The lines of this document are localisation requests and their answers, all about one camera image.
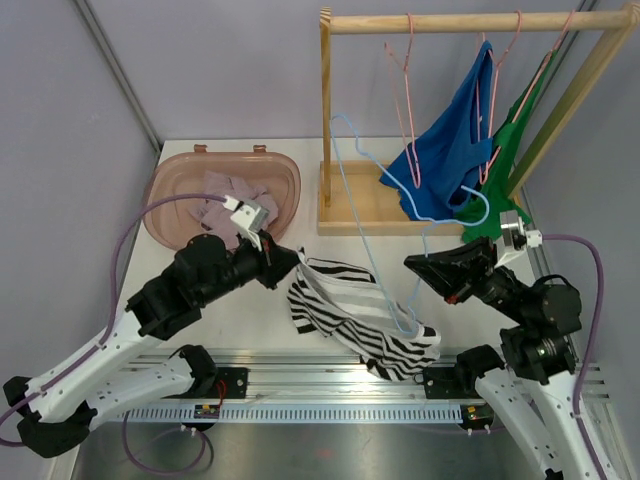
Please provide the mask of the blue wire hanger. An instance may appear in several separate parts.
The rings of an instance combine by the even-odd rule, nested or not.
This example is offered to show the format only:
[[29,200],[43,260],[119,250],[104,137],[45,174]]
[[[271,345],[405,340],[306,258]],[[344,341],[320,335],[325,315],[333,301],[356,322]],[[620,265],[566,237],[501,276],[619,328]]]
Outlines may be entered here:
[[420,281],[419,280],[416,281],[416,283],[414,285],[413,293],[408,299],[407,307],[408,307],[408,311],[409,311],[409,319],[405,321],[406,325],[408,326],[408,328],[405,329],[405,328],[402,327],[401,321],[398,319],[398,316],[397,316],[397,313],[400,311],[399,304],[397,302],[391,300],[386,288],[384,287],[383,282],[381,281],[379,270],[378,270],[376,262],[375,262],[375,257],[373,256],[373,253],[371,252],[371,249],[370,249],[370,246],[369,246],[369,243],[368,243],[368,239],[367,239],[367,236],[365,234],[365,231],[364,231],[364,228],[363,228],[360,216],[359,216],[359,212],[358,212],[358,209],[357,209],[356,204],[355,204],[355,200],[354,200],[353,195],[352,195],[352,191],[350,189],[349,181],[347,180],[347,176],[346,176],[346,173],[345,173],[345,170],[344,170],[344,163],[343,163],[343,160],[341,158],[340,150],[339,150],[338,145],[337,145],[336,136],[335,136],[334,131],[333,131],[333,122],[335,120],[337,120],[337,119],[343,120],[347,124],[347,126],[349,127],[351,132],[353,133],[353,135],[354,135],[354,147],[355,147],[356,152],[360,156],[366,157],[368,160],[373,162],[382,171],[382,173],[385,176],[387,176],[396,186],[398,186],[401,189],[401,191],[404,192],[407,195],[407,197],[408,197],[408,199],[410,201],[411,207],[412,207],[414,213],[416,214],[416,216],[420,220],[425,220],[425,221],[427,221],[429,223],[429,225],[423,227],[421,232],[420,232],[420,236],[421,236],[422,243],[423,243],[423,250],[424,250],[423,254],[419,256],[420,259],[427,258],[428,254],[429,254],[429,247],[428,247],[428,242],[427,242],[427,238],[426,238],[426,233],[429,230],[434,229],[436,226],[448,225],[448,224],[459,225],[459,226],[463,226],[463,227],[474,227],[474,226],[481,225],[487,220],[487,218],[489,216],[489,213],[491,211],[490,203],[488,201],[488,198],[484,194],[482,194],[480,191],[475,190],[475,189],[473,189],[471,187],[468,187],[466,185],[462,185],[461,189],[463,191],[469,193],[470,195],[473,195],[473,196],[477,197],[484,204],[484,207],[485,207],[484,213],[483,213],[483,216],[479,220],[477,220],[475,222],[464,222],[464,221],[456,220],[454,218],[443,219],[443,220],[435,220],[435,219],[433,219],[431,217],[421,216],[419,214],[418,210],[417,210],[417,206],[416,206],[415,200],[414,200],[412,194],[409,192],[409,190],[405,186],[403,186],[397,180],[397,178],[395,176],[393,176],[387,170],[387,168],[382,165],[382,163],[380,161],[378,161],[372,154],[370,154],[369,152],[363,150],[360,147],[360,137],[359,137],[358,130],[353,126],[353,124],[350,121],[350,119],[345,114],[338,113],[338,114],[333,115],[331,117],[331,119],[329,120],[329,135],[330,135],[331,143],[333,145],[333,148],[334,148],[334,151],[335,151],[335,154],[336,154],[336,159],[337,159],[337,162],[338,162],[339,170],[340,170],[340,173],[341,173],[341,176],[342,176],[342,180],[343,180],[343,184],[344,184],[344,187],[345,187],[346,195],[347,195],[347,198],[348,198],[349,206],[350,206],[351,212],[352,212],[352,214],[354,216],[354,219],[355,219],[356,227],[357,227],[359,235],[360,235],[360,237],[362,239],[362,242],[363,242],[365,251],[367,253],[367,256],[369,258],[370,264],[373,267],[374,278],[379,282],[381,291],[383,293],[385,302],[387,304],[387,309],[388,309],[388,311],[389,311],[389,313],[391,315],[391,318],[395,322],[397,330],[399,332],[401,332],[402,334],[405,334],[405,335],[416,333],[417,329],[421,325],[421,323],[417,320],[417,314],[416,314],[415,310],[413,309],[412,304],[413,304],[413,301],[417,297],[417,293],[419,291]]

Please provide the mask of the mauve pink tank top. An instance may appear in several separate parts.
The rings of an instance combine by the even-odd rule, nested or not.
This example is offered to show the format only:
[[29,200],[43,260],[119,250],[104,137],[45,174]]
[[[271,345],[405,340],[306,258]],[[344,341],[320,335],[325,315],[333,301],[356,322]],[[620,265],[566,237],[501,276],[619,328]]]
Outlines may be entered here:
[[[264,185],[252,186],[243,178],[207,171],[203,180],[203,192],[224,197],[229,195],[241,201],[254,201],[269,212],[264,227],[273,223],[279,215],[279,208]],[[230,219],[231,212],[217,201],[205,199],[190,208],[191,216],[206,232],[221,238],[228,250],[239,245],[237,229]]]

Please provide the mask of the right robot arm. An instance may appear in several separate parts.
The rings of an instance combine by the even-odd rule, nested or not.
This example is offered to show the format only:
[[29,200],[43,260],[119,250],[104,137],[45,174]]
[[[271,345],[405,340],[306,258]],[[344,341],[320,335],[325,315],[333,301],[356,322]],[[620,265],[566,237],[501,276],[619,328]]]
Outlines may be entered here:
[[500,332],[498,349],[481,345],[456,357],[456,389],[479,395],[543,479],[614,479],[593,423],[583,411],[585,365],[568,343],[582,327],[579,291],[548,275],[531,285],[506,264],[541,245],[538,231],[482,237],[462,247],[411,255],[404,264],[446,303],[471,297],[515,322]]

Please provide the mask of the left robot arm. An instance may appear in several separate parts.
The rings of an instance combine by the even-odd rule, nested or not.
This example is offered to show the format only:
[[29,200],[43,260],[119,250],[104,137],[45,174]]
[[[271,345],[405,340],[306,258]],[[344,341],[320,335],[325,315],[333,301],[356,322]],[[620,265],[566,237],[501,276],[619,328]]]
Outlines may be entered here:
[[17,446],[43,458],[80,445],[113,417],[165,397],[208,396],[218,369],[206,349],[185,345],[148,372],[116,378],[129,361],[171,339],[202,317],[203,309],[251,281],[274,289],[300,262],[299,254],[262,231],[234,251],[213,235],[199,235],[177,251],[106,327],[68,359],[34,378],[15,376],[3,391],[21,418]]

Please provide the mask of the black white striped tank top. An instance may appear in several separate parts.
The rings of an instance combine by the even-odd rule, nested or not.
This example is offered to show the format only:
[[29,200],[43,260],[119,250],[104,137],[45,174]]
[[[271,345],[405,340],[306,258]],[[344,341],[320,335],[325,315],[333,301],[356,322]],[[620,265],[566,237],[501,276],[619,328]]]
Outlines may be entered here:
[[408,380],[440,359],[439,332],[389,302],[373,272],[309,257],[304,250],[298,255],[287,291],[298,334],[317,333],[339,343],[387,381]]

